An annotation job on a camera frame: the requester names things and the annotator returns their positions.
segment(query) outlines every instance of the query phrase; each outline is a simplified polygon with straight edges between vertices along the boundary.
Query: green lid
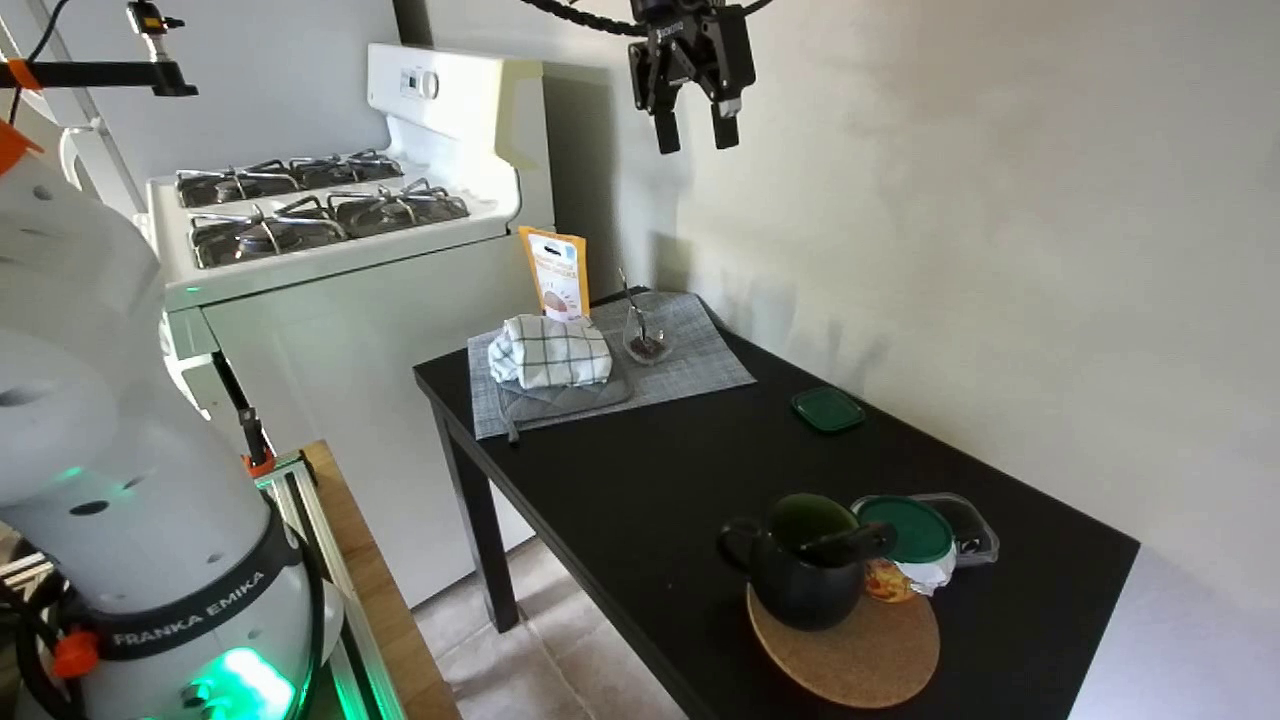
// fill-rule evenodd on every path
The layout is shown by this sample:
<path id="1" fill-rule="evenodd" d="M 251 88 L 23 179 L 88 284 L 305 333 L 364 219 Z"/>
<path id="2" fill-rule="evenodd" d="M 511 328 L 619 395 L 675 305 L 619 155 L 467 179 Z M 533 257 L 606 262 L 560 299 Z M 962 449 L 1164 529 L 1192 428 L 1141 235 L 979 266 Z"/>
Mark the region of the green lid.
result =
<path id="1" fill-rule="evenodd" d="M 892 559 L 900 562 L 927 562 L 952 550 L 955 536 L 952 522 L 910 497 L 873 497 L 856 502 L 860 522 L 892 522 L 896 539 L 887 549 Z"/>

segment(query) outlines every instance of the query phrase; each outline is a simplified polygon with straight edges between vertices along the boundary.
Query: placemat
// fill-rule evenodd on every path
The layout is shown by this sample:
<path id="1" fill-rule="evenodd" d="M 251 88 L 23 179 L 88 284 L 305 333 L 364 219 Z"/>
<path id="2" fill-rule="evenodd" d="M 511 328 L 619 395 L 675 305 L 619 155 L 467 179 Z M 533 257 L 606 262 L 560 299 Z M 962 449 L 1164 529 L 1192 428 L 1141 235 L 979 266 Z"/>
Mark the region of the placemat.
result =
<path id="1" fill-rule="evenodd" d="M 663 333 L 670 355 L 655 365 L 637 365 L 629 341 L 637 336 L 632 307 L 649 311 L 649 323 Z M 522 393 L 489 376 L 489 342 L 496 333 L 467 341 L 471 370 L 471 432 L 517 436 L 527 428 L 569 424 L 606 411 L 629 411 L 645 405 L 670 405 L 679 395 L 721 393 L 735 385 L 757 385 L 757 376 L 731 355 L 717 333 L 704 299 L 688 291 L 637 291 L 632 299 L 611 299 L 592 307 L 592 323 L 606 333 L 611 353 L 611 381 L 600 387 L 539 387 Z"/>
<path id="2" fill-rule="evenodd" d="M 770 614 L 748 587 L 748 614 L 780 672 L 844 709 L 905 705 L 932 681 L 941 660 L 935 614 L 922 595 L 910 603 L 875 603 L 864 595 L 840 625 L 799 632 Z"/>

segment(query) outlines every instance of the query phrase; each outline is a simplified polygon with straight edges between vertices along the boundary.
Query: white floor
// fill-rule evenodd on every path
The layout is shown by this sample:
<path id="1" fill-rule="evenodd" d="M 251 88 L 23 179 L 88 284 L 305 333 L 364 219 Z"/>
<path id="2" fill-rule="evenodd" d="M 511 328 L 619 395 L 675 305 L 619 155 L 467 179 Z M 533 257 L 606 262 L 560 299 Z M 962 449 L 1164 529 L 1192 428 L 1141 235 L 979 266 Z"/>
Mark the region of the white floor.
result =
<path id="1" fill-rule="evenodd" d="M 466 720 L 684 715 L 539 539 L 511 550 L 511 585 L 511 632 L 493 626 L 476 575 L 415 607 Z"/>

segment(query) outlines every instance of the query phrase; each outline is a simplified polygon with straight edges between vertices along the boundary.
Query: white stove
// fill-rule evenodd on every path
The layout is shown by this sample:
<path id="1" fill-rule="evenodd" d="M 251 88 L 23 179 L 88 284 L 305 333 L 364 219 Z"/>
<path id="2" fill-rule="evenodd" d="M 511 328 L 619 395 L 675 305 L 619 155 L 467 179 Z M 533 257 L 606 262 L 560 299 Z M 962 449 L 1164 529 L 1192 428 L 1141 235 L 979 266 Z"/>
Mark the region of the white stove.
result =
<path id="1" fill-rule="evenodd" d="M 282 452 L 330 438 L 421 603 L 471 549 L 414 365 L 535 307 L 511 228 L 552 228 L 544 88 L 539 64 L 374 43 L 369 105 L 389 147 L 175 166 L 148 214 L 194 399 L 240 444 L 221 353 Z"/>

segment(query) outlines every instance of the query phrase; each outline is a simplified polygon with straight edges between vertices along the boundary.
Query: round cork mat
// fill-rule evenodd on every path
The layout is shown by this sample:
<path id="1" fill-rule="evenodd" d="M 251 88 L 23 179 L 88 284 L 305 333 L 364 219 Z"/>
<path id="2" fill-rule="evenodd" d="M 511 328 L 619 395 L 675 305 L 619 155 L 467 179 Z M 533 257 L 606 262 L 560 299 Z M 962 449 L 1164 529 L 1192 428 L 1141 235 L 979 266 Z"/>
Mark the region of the round cork mat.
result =
<path id="1" fill-rule="evenodd" d="M 905 705 L 941 660 L 935 614 L 922 595 L 910 603 L 860 599 L 840 625 L 805 632 L 770 614 L 748 587 L 748 614 L 776 668 L 844 709 Z"/>

